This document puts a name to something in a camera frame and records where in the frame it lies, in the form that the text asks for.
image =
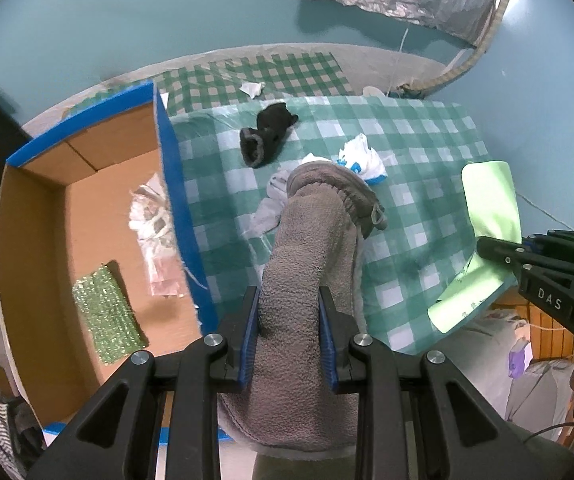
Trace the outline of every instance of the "purple object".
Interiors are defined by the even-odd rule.
[[[523,375],[532,359],[531,343],[520,339],[509,352],[509,377],[517,379]]]

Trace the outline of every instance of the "white plastic bag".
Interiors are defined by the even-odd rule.
[[[338,152],[338,164],[358,174],[370,186],[387,178],[385,165],[376,150],[368,146],[365,134],[358,134],[345,143]]]
[[[158,173],[132,194],[129,227],[147,269],[152,296],[179,296],[185,289],[183,264],[178,254],[167,192]]]

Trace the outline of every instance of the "blue gripper pad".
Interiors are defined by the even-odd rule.
[[[260,287],[256,289],[254,302],[247,319],[245,336],[240,349],[240,372],[238,373],[238,383],[245,388],[251,379],[254,371],[254,358],[256,357],[256,341],[258,338],[258,298],[260,297]]]
[[[336,370],[336,347],[334,338],[331,333],[327,312],[322,301],[320,293],[318,294],[318,313],[319,328],[318,337],[320,338],[320,364],[323,367],[325,381],[333,392],[338,387],[338,372]]]

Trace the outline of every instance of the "screw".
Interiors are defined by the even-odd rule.
[[[207,334],[203,341],[207,346],[218,346],[222,343],[222,335],[220,334]]]
[[[440,365],[445,362],[445,354],[438,350],[427,352],[427,360],[435,365]]]
[[[135,365],[144,365],[147,361],[149,361],[149,352],[139,350],[138,352],[134,352],[130,359]]]
[[[353,336],[353,342],[358,346],[369,346],[373,343],[373,338],[369,334],[356,334]]]

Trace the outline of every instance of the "clear plastic bag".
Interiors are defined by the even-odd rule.
[[[167,192],[160,175],[132,194],[129,227],[138,234],[152,296],[179,296],[185,290]]]

